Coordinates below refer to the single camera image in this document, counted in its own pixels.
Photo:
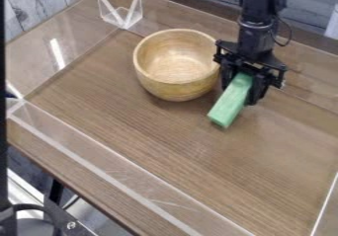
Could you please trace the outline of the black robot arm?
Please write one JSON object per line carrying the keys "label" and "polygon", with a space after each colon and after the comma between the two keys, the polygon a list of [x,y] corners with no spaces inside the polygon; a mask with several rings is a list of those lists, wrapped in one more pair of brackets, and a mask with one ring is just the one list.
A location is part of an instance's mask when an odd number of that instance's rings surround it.
{"label": "black robot arm", "polygon": [[252,79],[244,104],[252,106],[267,94],[271,86],[281,87],[285,64],[275,57],[281,19],[280,11],[287,0],[239,0],[241,13],[237,19],[236,41],[219,39],[215,42],[213,61],[220,64],[221,88],[227,89],[237,74]]}

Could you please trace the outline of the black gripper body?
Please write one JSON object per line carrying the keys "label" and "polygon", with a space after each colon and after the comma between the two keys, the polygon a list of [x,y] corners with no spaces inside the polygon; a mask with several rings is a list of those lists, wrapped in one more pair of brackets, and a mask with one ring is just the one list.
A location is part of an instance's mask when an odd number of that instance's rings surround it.
{"label": "black gripper body", "polygon": [[255,76],[260,72],[267,71],[265,74],[271,75],[269,86],[277,89],[281,88],[287,67],[271,53],[264,53],[257,59],[251,59],[239,54],[233,42],[219,39],[215,45],[216,53],[213,54],[213,61],[220,64],[220,69],[223,66],[235,66],[237,73],[243,72],[249,76]]}

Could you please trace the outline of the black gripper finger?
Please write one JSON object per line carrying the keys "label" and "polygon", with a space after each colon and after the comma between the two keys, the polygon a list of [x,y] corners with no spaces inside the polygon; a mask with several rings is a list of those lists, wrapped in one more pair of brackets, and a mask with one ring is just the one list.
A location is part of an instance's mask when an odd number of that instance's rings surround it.
{"label": "black gripper finger", "polygon": [[225,90],[233,77],[236,76],[237,70],[235,66],[221,67],[221,89]]}
{"label": "black gripper finger", "polygon": [[248,94],[247,104],[255,105],[257,101],[265,96],[267,90],[271,84],[269,74],[256,74],[253,77],[253,83]]}

